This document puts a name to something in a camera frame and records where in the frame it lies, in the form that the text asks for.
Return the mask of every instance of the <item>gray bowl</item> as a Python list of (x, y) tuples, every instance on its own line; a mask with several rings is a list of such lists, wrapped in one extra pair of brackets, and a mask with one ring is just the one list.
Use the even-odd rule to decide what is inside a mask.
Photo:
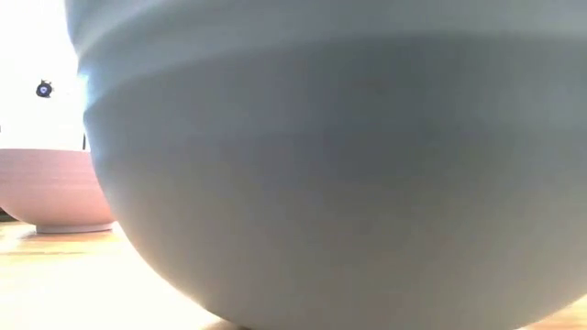
[(143, 258), (258, 330), (513, 329), (587, 292), (587, 3), (71, 1)]

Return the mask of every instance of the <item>wooden table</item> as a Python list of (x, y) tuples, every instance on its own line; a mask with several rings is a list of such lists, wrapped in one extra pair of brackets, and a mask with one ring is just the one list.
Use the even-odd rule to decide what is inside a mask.
[[(107, 328), (235, 329), (156, 275), (119, 228), (43, 236), (0, 223), (0, 329)], [(555, 329), (587, 330), (587, 297), (525, 330)]]

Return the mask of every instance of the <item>small black object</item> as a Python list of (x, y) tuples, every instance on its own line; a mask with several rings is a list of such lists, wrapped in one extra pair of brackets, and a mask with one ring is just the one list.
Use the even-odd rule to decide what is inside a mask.
[(51, 83), (47, 81), (40, 81), (39, 86), (37, 86), (37, 96), (50, 98), (51, 93), (53, 92), (53, 87), (51, 87)]

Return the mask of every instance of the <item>ceramic bowl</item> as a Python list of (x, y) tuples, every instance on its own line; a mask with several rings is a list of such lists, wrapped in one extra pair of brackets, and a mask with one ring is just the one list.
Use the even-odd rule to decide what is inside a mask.
[(0, 149), (0, 201), (39, 233), (108, 230), (114, 222), (86, 151)]
[(584, 1), (141, 4), (68, 4), (84, 120), (128, 237), (209, 311), (495, 330), (587, 292)]

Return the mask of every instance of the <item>pink bowl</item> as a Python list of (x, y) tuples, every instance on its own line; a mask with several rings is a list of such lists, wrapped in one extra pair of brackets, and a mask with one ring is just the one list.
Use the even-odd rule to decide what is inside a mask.
[(114, 222), (87, 151), (0, 149), (0, 205), (40, 233), (107, 230)]

